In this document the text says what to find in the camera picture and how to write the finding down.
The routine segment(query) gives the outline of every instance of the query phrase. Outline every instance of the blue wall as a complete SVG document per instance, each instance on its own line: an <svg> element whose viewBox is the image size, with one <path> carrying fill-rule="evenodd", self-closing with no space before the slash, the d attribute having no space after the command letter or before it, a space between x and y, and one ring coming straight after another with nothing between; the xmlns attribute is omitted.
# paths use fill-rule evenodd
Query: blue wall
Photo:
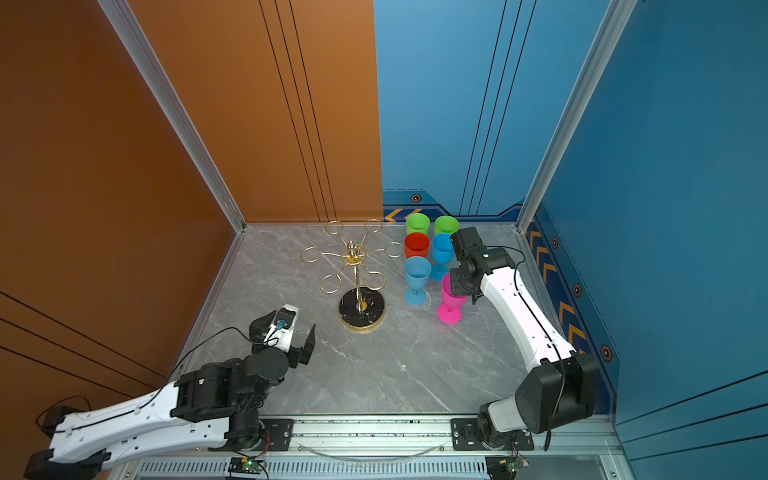
<svg viewBox="0 0 768 480"><path fill-rule="evenodd" d="M766 444L767 375L706 393L768 369L766 25L765 2L638 2L545 196L621 358L641 479L738 478L757 463L733 452Z"/></svg>
<svg viewBox="0 0 768 480"><path fill-rule="evenodd" d="M384 190L426 191L452 214L519 203L607 4L376 0Z"/></svg>

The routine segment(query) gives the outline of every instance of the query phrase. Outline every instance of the round black base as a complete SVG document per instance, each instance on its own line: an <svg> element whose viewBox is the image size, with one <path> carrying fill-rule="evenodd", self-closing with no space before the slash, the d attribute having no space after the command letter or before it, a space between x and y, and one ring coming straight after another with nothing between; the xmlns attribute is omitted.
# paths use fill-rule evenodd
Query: round black base
<svg viewBox="0 0 768 480"><path fill-rule="evenodd" d="M381 293L371 290L366 286L360 287L360 296L363 301L362 312L357 309L357 295L355 289L344 293L339 302L339 314L341 320L350 329L367 333L377 327L384 316L384 297Z"/></svg>

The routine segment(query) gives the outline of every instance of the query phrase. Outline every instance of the gold ring holder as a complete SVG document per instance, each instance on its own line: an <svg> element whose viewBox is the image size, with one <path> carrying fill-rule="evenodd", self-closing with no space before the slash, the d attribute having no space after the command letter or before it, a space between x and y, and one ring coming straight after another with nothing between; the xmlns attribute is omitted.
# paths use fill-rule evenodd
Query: gold ring holder
<svg viewBox="0 0 768 480"><path fill-rule="evenodd" d="M320 260L321 257L328 256L328 257L339 257L343 262L344 265L339 269L336 273L331 273L329 275L326 275L323 277L322 280L320 280L320 290L322 290L324 293L336 293L339 290L341 290L343 281L342 281L342 272L345 268L348 266L351 266L355 273L355 296L354 299L356 301L356 311L357 314L361 317L359 320L361 322L370 321L370 318L367 320L363 319L363 317L367 314L368 317L370 317L373 312L368 311L369 303L380 303L380 313L378 313L378 316L376 317L376 320L371 323L371 327L378 323L381 315L383 314L383 298L381 297L380 293L375 293L374 297L371 297L374 292L378 292L378 290L381 290L386 285L386 277L383 273L376 271L376 270L370 270L366 265L365 261L368 258L368 256L373 255L374 253L378 252L384 252L386 256L389 258L398 258L401 257L405 253L405 248L401 243L398 242L390 242L387 244L384 248L379 248L376 250L368 251L363 246L363 244L368 239L368 235L371 233L378 233L381 231L382 228L384 228L384 224L381 222L381 220L377 219L371 219L365 222L363 225L366 233L363 235L362 240L360 243L355 243L353 240L346 240L343 236L344 231L344 223L341 223L338 220L330 221L326 224L326 226L323 228L327 234L329 235L338 235L341 241L344 243L344 247L341 249L339 253L334 252L323 252L317 247L307 247L304 249L304 251L301 253L301 261L304 263L315 263L317 260ZM365 277L362 278L362 283L360 279L361 270L365 270ZM335 277L338 280L338 286L336 286L336 281L334 281L333 285L329 285L327 280ZM344 300L342 300L342 304L339 306L340 309L344 306ZM353 329L367 329L366 326L354 326L353 324L350 324L348 319L346 318L344 312L342 312L342 318L345 322L347 322Z"/></svg>

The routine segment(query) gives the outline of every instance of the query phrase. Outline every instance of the blue decorative border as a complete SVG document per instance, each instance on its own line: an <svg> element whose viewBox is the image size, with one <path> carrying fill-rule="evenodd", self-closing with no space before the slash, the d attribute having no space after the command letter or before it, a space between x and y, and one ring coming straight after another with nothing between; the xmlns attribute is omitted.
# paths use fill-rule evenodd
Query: blue decorative border
<svg viewBox="0 0 768 480"><path fill-rule="evenodd" d="M418 196L419 201L412 199ZM522 204L515 204L499 215L453 215L459 221L509 222L517 221ZM384 221L404 222L410 214L422 213L435 221L437 217L450 215L430 194L423 190L390 190L384 192Z"/></svg>
<svg viewBox="0 0 768 480"><path fill-rule="evenodd" d="M603 382L595 413L608 414L612 421L616 411L616 388L620 363L618 351L606 333L584 288L584 283L571 261L568 249L562 243L544 204L528 225L526 240L536 259L539 273L549 292L554 311L558 313L568 342L580 353L593 353L600 360ZM553 240L557 242L557 248L553 247ZM573 294L573 287L576 284L581 287L581 295L578 298ZM610 362L606 361L601 354L603 346L611 349Z"/></svg>

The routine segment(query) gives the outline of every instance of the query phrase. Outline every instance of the green cup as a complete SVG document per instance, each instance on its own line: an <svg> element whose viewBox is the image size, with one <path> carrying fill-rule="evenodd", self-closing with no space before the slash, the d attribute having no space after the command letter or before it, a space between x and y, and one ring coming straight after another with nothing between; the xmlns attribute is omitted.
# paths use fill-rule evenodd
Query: green cup
<svg viewBox="0 0 768 480"><path fill-rule="evenodd" d="M429 217L425 214L410 214L406 217L406 235L414 232L429 235Z"/></svg>
<svg viewBox="0 0 768 480"><path fill-rule="evenodd" d="M435 220L435 237L441 233L453 235L458 232L458 220L449 215L443 215Z"/></svg>

